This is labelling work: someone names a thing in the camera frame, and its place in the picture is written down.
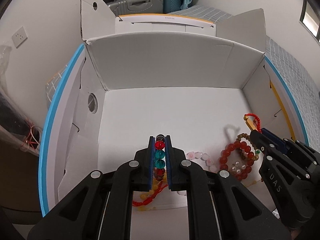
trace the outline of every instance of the red bead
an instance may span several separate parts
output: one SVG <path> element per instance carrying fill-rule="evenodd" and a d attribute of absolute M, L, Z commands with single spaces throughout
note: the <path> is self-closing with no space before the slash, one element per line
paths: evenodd
<path fill-rule="evenodd" d="M 222 164 L 222 165 L 220 166 L 220 169 L 227 171 L 227 170 L 228 170 L 228 165 Z"/>
<path fill-rule="evenodd" d="M 162 150 L 164 148 L 164 142 L 163 141 L 156 141 L 155 147 L 157 150 Z"/>
<path fill-rule="evenodd" d="M 225 157 L 225 156 L 222 156 L 222 157 L 219 158 L 219 162 L 220 162 L 221 164 L 226 164 L 227 161 L 228 161 L 228 159 L 227 159 L 227 157 Z"/>
<path fill-rule="evenodd" d="M 250 166 L 246 166 L 245 172 L 249 174 L 251 171 L 252 171 L 252 168 Z"/>
<path fill-rule="evenodd" d="M 229 157 L 230 154 L 231 154 L 231 152 L 230 152 L 228 149 L 223 150 L 223 151 L 221 152 L 221 156 L 224 156 L 224 157 Z"/>
<path fill-rule="evenodd" d="M 249 152 L 248 153 L 248 159 L 252 159 L 254 157 L 254 153 L 253 152 Z"/>
<path fill-rule="evenodd" d="M 240 148 L 244 149 L 247 146 L 247 143 L 245 141 L 240 143 Z"/>
<path fill-rule="evenodd" d="M 229 143 L 228 146 L 227 146 L 227 149 L 232 152 L 235 150 L 235 145 L 233 143 Z"/>
<path fill-rule="evenodd" d="M 155 173 L 156 173 L 158 176 L 163 176 L 164 173 L 165 173 L 165 169 L 155 168 Z"/>
<path fill-rule="evenodd" d="M 253 164 L 254 164 L 254 160 L 253 159 L 248 160 L 248 162 L 247 162 L 248 166 L 252 166 Z"/>
<path fill-rule="evenodd" d="M 249 153 L 251 151 L 251 147 L 249 145 L 247 145 L 245 148 L 244 148 L 244 152 L 246 153 Z"/>
<path fill-rule="evenodd" d="M 235 148 L 237 149 L 237 148 L 240 147 L 240 142 L 239 142 L 239 141 L 235 141 L 235 142 L 233 143 L 233 145 L 234 145 Z"/>
<path fill-rule="evenodd" d="M 248 174 L 245 171 L 243 171 L 240 176 L 241 179 L 246 179 L 248 177 Z"/>

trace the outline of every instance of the window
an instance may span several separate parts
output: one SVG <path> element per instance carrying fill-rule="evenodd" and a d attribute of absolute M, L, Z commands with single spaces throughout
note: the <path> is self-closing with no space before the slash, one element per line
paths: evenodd
<path fill-rule="evenodd" d="M 303 8 L 300 21 L 308 28 L 309 31 L 315 36 L 317 41 L 320 40 L 320 16 L 307 0 L 303 0 Z"/>

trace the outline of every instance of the silver screw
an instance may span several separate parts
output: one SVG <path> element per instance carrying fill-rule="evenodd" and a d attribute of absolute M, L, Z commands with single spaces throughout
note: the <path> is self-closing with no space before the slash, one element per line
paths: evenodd
<path fill-rule="evenodd" d="M 130 166 L 130 167 L 133 167 L 133 168 L 134 168 L 134 167 L 137 167 L 138 165 L 139 165 L 139 162 L 138 162 L 138 161 L 130 161 L 130 162 L 129 162 L 129 166 Z"/>
<path fill-rule="evenodd" d="M 220 176 L 223 177 L 223 178 L 227 178 L 229 177 L 229 172 L 223 170 L 223 171 L 220 171 L 219 172 Z"/>
<path fill-rule="evenodd" d="M 191 161 L 189 161 L 189 160 L 183 160 L 183 161 L 181 162 L 181 165 L 182 165 L 182 166 L 185 166 L 185 167 L 189 167 L 189 166 L 191 165 Z"/>
<path fill-rule="evenodd" d="M 98 177 L 100 177 L 100 172 L 99 171 L 93 171 L 91 172 L 91 178 L 96 179 Z"/>

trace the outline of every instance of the window frame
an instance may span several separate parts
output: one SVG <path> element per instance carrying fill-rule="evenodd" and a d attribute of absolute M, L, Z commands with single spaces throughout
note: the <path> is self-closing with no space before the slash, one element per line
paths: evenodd
<path fill-rule="evenodd" d="M 301 16 L 300 16 L 300 22 L 309 30 L 309 28 L 303 23 L 303 20 L 304 20 L 304 17 L 305 17 L 305 15 L 306 15 L 306 10 L 307 10 L 307 0 L 303 0 L 303 6 L 302 6 L 302 12 L 301 12 Z M 320 15 L 319 15 L 319 13 L 318 13 L 318 11 L 317 10 L 315 10 L 314 8 L 313 8 L 313 6 L 312 6 L 312 4 L 309 2 L 309 5 L 311 6 L 311 8 L 313 9 L 313 11 L 315 12 L 315 14 L 316 14 L 316 16 L 319 18 L 319 20 L 320 20 Z M 318 32 L 317 32 L 317 35 L 316 36 L 314 36 L 314 34 L 310 31 L 310 33 L 311 33 L 311 35 L 313 36 L 313 37 L 315 37 L 316 38 L 316 40 L 318 41 L 318 42 L 320 42 L 320 25 L 319 25 L 319 28 L 318 28 Z"/>

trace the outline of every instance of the round hole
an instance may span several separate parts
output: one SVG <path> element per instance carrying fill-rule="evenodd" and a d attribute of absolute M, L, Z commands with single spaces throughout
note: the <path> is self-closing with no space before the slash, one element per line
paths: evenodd
<path fill-rule="evenodd" d="M 91 113 L 95 114 L 98 110 L 98 101 L 96 96 L 91 93 L 88 98 L 88 108 Z"/>

